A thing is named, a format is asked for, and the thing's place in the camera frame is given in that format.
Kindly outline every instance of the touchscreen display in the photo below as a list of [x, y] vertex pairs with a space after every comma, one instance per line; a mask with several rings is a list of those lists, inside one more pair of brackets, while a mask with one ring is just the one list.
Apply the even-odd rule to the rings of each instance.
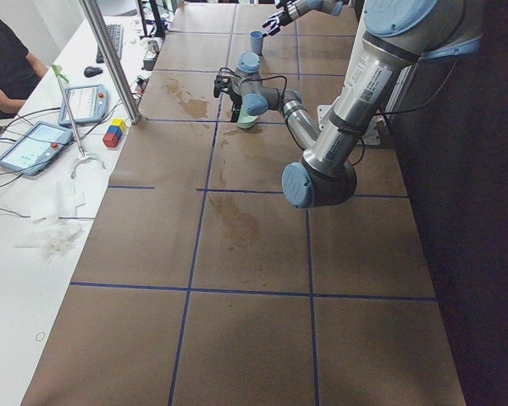
[[[82, 118], [91, 118], [94, 116], [94, 109], [97, 100], [97, 87], [82, 87], [69, 89], [68, 101], [69, 107], [76, 120]], [[64, 113], [64, 120], [69, 120], [68, 111]]]
[[56, 141], [63, 132], [61, 129], [39, 125], [26, 135], [26, 138], [18, 143], [2, 161], [16, 167], [32, 167], [37, 164], [40, 156], [45, 154], [50, 144]]

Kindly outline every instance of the white desk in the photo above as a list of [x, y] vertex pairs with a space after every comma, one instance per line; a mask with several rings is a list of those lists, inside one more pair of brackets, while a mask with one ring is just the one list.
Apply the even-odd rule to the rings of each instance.
[[[135, 32], [131, 29], [132, 18], [106, 18], [108, 23], [124, 25], [124, 47], [121, 62], [126, 79], [132, 83], [142, 74], [142, 59], [145, 50], [141, 47]], [[108, 89], [110, 110], [119, 101], [105, 64], [103, 74], [85, 78], [83, 70], [95, 65], [97, 44], [90, 26], [85, 21], [58, 56], [56, 63], [63, 67], [69, 78], [69, 85], [102, 83]], [[20, 114], [27, 114], [49, 107], [59, 107], [62, 101], [60, 89], [50, 69], [35, 89]], [[127, 118], [122, 106], [115, 109], [112, 118]], [[56, 123], [57, 112], [30, 116], [34, 123], [38, 120]], [[84, 141], [83, 146], [90, 153], [96, 153], [105, 161], [106, 168], [97, 162], [89, 162], [77, 167], [75, 180], [69, 177], [70, 165], [79, 152], [72, 145], [47, 170], [34, 178], [23, 177], [0, 189], [0, 207], [29, 215], [32, 205], [48, 203], [49, 190], [55, 190], [57, 182], [73, 184], [77, 195], [84, 195], [86, 203], [77, 209], [78, 217], [94, 217], [108, 185], [108, 177], [119, 158], [124, 138], [117, 149], [110, 150], [102, 143], [109, 122], [98, 126]], [[24, 133], [29, 124], [19, 121], [11, 130]], [[84, 134], [91, 126], [80, 128]], [[19, 138], [7, 132], [3, 135]], [[0, 143], [0, 155], [9, 147]], [[7, 170], [0, 167], [0, 173]], [[0, 176], [0, 184], [13, 179], [15, 174]], [[48, 261], [39, 249], [15, 248], [20, 238], [40, 230], [30, 219], [19, 218], [0, 211], [0, 406], [20, 404], [36, 365], [41, 356], [47, 336], [69, 285], [69, 280], [80, 257], [92, 221], [68, 221], [82, 226], [80, 236], [74, 247], [61, 255], [54, 255]]]

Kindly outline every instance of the colored block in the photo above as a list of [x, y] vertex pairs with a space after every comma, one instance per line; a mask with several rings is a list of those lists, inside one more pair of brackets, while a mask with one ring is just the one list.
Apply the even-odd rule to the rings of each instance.
[[122, 118], [114, 118], [113, 121], [111, 121], [111, 125], [119, 127], [123, 133], [126, 131], [126, 123]]
[[106, 133], [103, 136], [103, 144], [105, 144], [107, 148], [114, 148], [119, 144], [119, 137], [114, 133]]
[[120, 127], [117, 127], [116, 125], [110, 125], [106, 132], [117, 135], [118, 139], [122, 137], [122, 130], [120, 129]]

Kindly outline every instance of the label sticker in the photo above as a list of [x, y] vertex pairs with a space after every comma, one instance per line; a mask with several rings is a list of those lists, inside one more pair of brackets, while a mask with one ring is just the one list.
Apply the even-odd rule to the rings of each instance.
[[354, 68], [354, 71], [351, 77], [348, 79], [348, 86], [354, 87], [359, 79], [362, 77], [363, 72], [365, 72], [365, 68], [367, 67], [367, 61], [363, 58], [360, 58], [357, 61], [357, 65]]
[[380, 96], [380, 93], [388, 83], [391, 77], [391, 71], [387, 68], [377, 66], [371, 75], [371, 79], [367, 82], [362, 90], [360, 99], [369, 104], [373, 104]]

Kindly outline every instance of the person's arm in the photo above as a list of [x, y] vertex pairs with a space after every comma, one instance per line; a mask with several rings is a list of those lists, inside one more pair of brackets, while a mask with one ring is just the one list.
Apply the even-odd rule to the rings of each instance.
[[28, 52], [26, 54], [26, 60], [28, 61], [30, 66], [34, 69], [34, 72], [36, 72], [36, 74], [40, 78], [42, 78], [43, 75], [45, 75], [45, 73], [48, 70], [48, 67], [45, 66], [45, 64], [42, 61], [36, 58], [36, 55], [34, 55], [32, 52]]
[[3, 112], [16, 114], [25, 102], [26, 100], [10, 99], [3, 91], [0, 91], [0, 110]]

